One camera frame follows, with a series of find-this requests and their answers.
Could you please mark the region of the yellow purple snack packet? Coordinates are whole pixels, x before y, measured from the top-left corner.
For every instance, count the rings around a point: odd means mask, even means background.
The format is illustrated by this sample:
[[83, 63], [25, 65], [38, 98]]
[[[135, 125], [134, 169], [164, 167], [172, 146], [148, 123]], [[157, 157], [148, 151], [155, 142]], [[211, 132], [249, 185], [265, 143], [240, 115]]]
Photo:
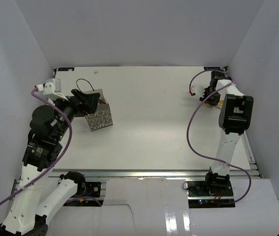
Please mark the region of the yellow purple snack packet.
[[222, 106], [223, 106], [223, 101], [220, 100], [219, 102], [215, 103], [213, 101], [206, 101], [205, 104], [209, 105], [209, 106], [212, 106], [212, 107], [216, 107], [218, 109], [221, 109]]

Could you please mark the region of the grey white paper coffee bag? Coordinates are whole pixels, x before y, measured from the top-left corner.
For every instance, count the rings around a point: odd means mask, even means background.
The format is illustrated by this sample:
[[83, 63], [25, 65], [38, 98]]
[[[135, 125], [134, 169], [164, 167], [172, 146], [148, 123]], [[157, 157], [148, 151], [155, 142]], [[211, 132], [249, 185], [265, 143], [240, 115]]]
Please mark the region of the grey white paper coffee bag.
[[[91, 87], [91, 90], [82, 90], [80, 89], [78, 82], [79, 81], [84, 81], [89, 84]], [[91, 83], [83, 78], [79, 78], [76, 80], [76, 87], [78, 88], [79, 91], [85, 93], [85, 94], [90, 94], [90, 93], [100, 93], [100, 99], [104, 100], [106, 104], [104, 105], [98, 105], [97, 110], [94, 114], [88, 114], [85, 116], [87, 125], [90, 129], [90, 131], [96, 131], [102, 128], [106, 128], [109, 126], [113, 125], [113, 119], [112, 119], [112, 114], [110, 110], [110, 105], [109, 102], [106, 100], [103, 94], [103, 90], [100, 89], [94, 89]]]

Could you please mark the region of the purple M&M snack packet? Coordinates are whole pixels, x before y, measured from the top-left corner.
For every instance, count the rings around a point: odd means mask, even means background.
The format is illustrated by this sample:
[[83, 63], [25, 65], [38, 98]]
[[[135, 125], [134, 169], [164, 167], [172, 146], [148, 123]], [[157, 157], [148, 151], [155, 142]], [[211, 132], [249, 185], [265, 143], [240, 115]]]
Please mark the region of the purple M&M snack packet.
[[104, 105], [106, 102], [104, 100], [98, 99], [98, 105]]

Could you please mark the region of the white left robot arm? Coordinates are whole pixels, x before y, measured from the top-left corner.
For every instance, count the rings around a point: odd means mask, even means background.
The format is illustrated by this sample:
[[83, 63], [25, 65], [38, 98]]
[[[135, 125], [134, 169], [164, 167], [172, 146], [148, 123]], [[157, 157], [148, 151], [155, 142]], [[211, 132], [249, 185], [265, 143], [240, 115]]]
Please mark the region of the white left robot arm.
[[17, 191], [8, 199], [12, 205], [0, 224], [0, 236], [44, 236], [58, 210], [73, 196], [86, 190], [83, 174], [70, 171], [60, 176], [61, 182], [44, 200], [40, 201], [47, 174], [64, 156], [69, 144], [60, 144], [66, 132], [72, 137], [72, 121], [76, 117], [93, 114], [97, 110], [100, 93], [82, 93], [77, 89], [72, 96], [54, 98], [37, 107], [31, 116], [30, 131], [22, 160], [22, 174]]

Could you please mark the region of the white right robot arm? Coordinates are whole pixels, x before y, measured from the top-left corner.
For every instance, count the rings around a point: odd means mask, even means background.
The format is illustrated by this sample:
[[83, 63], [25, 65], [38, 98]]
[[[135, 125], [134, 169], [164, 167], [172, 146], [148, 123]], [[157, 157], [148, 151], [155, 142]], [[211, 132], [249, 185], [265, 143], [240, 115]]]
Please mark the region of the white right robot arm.
[[218, 105], [223, 101], [218, 118], [220, 141], [204, 183], [204, 191], [215, 196], [228, 188], [230, 164], [237, 142], [250, 126], [254, 99], [241, 93], [221, 69], [205, 69], [211, 71], [211, 80], [200, 101], [204, 101], [206, 97], [209, 98], [206, 102], [210, 105]]

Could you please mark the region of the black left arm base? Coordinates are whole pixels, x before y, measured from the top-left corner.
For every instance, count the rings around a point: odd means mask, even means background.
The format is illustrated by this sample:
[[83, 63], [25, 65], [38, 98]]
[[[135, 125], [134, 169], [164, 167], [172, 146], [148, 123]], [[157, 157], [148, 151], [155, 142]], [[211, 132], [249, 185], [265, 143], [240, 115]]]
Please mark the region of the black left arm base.
[[71, 198], [81, 198], [85, 196], [100, 197], [101, 195], [101, 182], [84, 182], [78, 184], [77, 192]]

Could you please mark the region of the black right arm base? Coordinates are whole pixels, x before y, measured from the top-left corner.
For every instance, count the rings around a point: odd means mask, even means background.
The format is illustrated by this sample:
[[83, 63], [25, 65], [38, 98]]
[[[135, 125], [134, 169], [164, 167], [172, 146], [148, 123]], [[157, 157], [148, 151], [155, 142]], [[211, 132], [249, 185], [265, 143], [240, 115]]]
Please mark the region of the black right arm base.
[[223, 190], [209, 190], [205, 181], [185, 181], [182, 188], [187, 193], [189, 209], [235, 207], [231, 182]]

